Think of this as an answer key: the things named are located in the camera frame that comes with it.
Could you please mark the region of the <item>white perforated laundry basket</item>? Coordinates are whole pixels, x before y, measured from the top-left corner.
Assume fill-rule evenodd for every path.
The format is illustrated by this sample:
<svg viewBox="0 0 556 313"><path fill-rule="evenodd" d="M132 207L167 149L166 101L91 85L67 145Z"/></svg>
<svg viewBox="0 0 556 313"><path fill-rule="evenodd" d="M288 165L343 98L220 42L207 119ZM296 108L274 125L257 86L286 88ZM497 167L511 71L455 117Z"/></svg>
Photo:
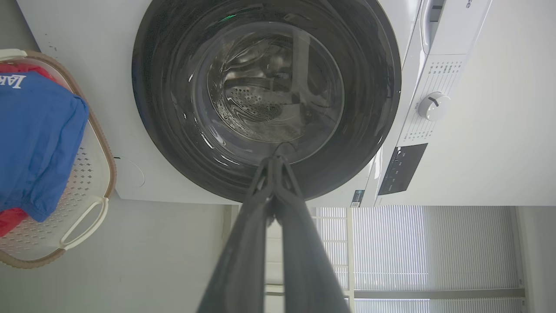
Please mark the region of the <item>white perforated laundry basket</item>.
<svg viewBox="0 0 556 313"><path fill-rule="evenodd" d="M55 59L35 51L0 49L0 63L7 62L43 67L58 84L86 102L77 81ZM115 184L113 155L89 107L89 121L57 208L43 222L28 216L8 234L0 236L0 263L16 269L35 269L82 243L103 223Z"/></svg>

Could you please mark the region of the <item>white detergent drawer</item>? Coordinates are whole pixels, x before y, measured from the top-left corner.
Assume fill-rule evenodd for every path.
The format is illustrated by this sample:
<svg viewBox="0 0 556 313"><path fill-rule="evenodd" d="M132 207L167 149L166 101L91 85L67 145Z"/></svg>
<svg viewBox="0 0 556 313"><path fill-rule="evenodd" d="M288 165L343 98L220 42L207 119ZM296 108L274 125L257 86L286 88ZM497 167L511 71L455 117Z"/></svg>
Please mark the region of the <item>white detergent drawer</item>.
<svg viewBox="0 0 556 313"><path fill-rule="evenodd" d="M423 52L429 55L446 0L422 0L419 27Z"/></svg>

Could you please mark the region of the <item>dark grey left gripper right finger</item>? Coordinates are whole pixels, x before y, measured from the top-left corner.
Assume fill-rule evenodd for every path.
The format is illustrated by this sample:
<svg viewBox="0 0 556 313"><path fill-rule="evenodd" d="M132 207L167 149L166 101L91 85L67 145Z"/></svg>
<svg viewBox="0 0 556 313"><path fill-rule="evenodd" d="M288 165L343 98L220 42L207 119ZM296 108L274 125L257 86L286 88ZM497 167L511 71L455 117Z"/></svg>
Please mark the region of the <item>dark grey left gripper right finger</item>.
<svg viewBox="0 0 556 313"><path fill-rule="evenodd" d="M294 173L273 158L273 212L282 227L285 313L350 313Z"/></svg>

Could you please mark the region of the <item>white front-load washing machine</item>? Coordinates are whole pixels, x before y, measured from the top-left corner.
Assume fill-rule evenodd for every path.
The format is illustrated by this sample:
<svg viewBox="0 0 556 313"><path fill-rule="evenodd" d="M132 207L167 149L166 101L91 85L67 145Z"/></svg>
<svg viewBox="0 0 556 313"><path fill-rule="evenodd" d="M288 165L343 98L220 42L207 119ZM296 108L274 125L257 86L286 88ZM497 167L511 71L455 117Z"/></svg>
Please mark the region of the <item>white front-load washing machine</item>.
<svg viewBox="0 0 556 313"><path fill-rule="evenodd" d="M117 194L127 200L238 204L177 171L147 133L137 109L132 61L152 0L16 0L40 51L81 87L115 157ZM402 65L391 130L363 170L310 206L556 206L556 62L526 74L550 31L495 32L495 11L511 0L446 0L429 55L422 0L378 0L395 33ZM433 92L451 98L443 119L418 113ZM427 144L407 190L379 196L396 147Z"/></svg>

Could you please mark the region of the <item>white washer control dial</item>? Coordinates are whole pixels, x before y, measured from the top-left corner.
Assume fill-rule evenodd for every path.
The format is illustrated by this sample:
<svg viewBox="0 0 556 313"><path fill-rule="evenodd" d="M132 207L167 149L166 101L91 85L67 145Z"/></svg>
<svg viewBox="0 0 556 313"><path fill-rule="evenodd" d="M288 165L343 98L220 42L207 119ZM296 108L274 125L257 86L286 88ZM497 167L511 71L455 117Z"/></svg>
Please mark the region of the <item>white washer control dial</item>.
<svg viewBox="0 0 556 313"><path fill-rule="evenodd" d="M427 95L418 107L419 115L427 121L437 122L445 116L451 105L451 98L441 92Z"/></svg>

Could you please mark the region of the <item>black washer display panel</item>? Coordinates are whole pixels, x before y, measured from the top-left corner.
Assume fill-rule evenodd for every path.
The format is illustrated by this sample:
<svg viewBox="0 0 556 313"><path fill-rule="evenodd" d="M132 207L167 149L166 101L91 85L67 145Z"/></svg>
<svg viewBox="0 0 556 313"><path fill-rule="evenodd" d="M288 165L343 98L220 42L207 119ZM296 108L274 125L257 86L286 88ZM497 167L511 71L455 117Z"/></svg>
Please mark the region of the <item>black washer display panel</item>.
<svg viewBox="0 0 556 313"><path fill-rule="evenodd" d="M427 144L396 147L385 172L378 195L388 195L407 190Z"/></svg>

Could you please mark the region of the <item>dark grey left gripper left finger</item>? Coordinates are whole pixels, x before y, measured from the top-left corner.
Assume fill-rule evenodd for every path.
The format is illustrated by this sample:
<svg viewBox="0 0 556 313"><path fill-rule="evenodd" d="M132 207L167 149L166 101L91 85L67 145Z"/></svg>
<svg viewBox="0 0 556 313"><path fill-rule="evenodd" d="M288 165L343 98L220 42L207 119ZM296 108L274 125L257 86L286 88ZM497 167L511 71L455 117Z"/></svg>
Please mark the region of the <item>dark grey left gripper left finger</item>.
<svg viewBox="0 0 556 313"><path fill-rule="evenodd" d="M196 313L264 313L274 169L271 158L258 167Z"/></svg>

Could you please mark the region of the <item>blue garment with white lettering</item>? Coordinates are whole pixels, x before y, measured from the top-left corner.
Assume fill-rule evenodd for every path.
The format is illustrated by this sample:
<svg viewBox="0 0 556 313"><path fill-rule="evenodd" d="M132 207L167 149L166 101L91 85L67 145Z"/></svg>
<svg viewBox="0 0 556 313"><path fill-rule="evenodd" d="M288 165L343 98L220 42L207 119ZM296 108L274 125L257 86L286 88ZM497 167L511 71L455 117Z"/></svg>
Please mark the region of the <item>blue garment with white lettering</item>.
<svg viewBox="0 0 556 313"><path fill-rule="evenodd" d="M0 73L0 212L37 222L55 211L89 121L87 103L30 71Z"/></svg>

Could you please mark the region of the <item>white window blinds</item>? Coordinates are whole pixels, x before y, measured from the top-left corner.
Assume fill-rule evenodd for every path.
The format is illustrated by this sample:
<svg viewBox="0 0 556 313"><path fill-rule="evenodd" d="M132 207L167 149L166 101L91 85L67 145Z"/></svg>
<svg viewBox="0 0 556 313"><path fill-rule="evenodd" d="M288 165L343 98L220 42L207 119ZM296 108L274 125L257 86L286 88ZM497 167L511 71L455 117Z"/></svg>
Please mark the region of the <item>white window blinds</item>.
<svg viewBox="0 0 556 313"><path fill-rule="evenodd" d="M353 313L526 313L508 206L310 210Z"/></svg>

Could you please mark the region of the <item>red garment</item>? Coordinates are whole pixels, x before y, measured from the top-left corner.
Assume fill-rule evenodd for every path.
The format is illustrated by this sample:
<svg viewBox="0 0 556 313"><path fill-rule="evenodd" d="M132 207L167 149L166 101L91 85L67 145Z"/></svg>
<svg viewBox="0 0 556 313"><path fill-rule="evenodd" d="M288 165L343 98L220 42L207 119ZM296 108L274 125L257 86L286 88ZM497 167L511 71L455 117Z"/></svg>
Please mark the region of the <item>red garment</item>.
<svg viewBox="0 0 556 313"><path fill-rule="evenodd" d="M56 79L43 67L27 63L0 63L0 74L36 72L57 83ZM21 208L11 208L0 212L0 236L5 236L28 217Z"/></svg>

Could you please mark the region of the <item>round dark glass washer door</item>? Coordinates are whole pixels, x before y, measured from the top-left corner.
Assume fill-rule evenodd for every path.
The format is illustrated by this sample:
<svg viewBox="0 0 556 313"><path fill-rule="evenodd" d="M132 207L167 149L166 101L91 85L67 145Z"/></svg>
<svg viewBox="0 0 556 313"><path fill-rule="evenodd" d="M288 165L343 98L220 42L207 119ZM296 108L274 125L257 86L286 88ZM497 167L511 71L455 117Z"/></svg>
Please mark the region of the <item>round dark glass washer door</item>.
<svg viewBox="0 0 556 313"><path fill-rule="evenodd" d="M152 0L132 84L151 140L197 186L240 202L280 155L311 200L377 154L401 70L378 0Z"/></svg>

